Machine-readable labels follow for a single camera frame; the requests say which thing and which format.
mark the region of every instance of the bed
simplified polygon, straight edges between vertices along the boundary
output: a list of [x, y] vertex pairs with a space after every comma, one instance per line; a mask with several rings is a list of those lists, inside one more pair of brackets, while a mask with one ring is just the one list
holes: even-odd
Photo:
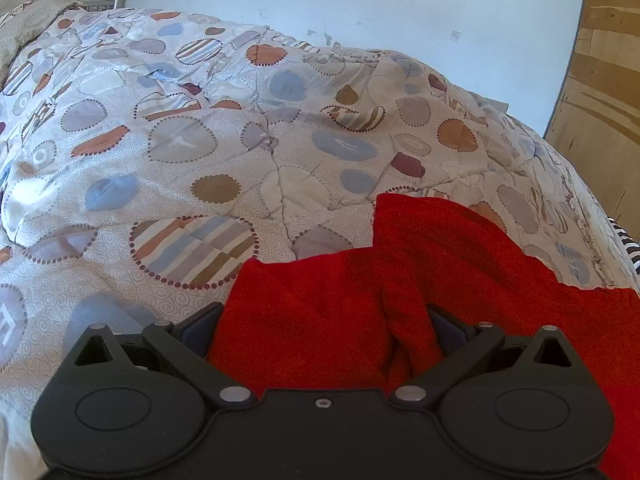
[[424, 63], [123, 4], [0, 25], [3, 478], [44, 471], [30, 413], [88, 325], [178, 322], [249, 258], [368, 246], [381, 193], [468, 206], [561, 282], [638, 290], [571, 165]]

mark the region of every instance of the red towel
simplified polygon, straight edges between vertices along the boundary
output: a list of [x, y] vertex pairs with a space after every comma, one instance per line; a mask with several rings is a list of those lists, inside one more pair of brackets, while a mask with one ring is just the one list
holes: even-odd
[[640, 480], [638, 295], [558, 283], [500, 228], [447, 200], [382, 194], [372, 248], [247, 262], [208, 359], [259, 395], [267, 387], [388, 392], [442, 359], [427, 303], [513, 335], [558, 325], [614, 410], [603, 471]]

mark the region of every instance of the screw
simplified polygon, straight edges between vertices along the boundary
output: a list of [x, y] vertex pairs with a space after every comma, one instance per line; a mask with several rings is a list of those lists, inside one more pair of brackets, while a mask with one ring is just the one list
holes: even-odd
[[332, 405], [332, 402], [330, 399], [318, 399], [316, 400], [316, 406], [318, 408], [330, 408]]
[[413, 386], [408, 384], [407, 386], [400, 386], [396, 390], [396, 397], [404, 402], [419, 402], [427, 396], [427, 392], [420, 386]]
[[227, 386], [220, 390], [220, 399], [225, 402], [245, 402], [251, 398], [251, 390], [244, 386]]

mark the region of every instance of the wooden wardrobe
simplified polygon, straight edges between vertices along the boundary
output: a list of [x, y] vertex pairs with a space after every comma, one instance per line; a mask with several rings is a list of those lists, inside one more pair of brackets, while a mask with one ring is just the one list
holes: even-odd
[[584, 0], [545, 139], [640, 238], [640, 0]]

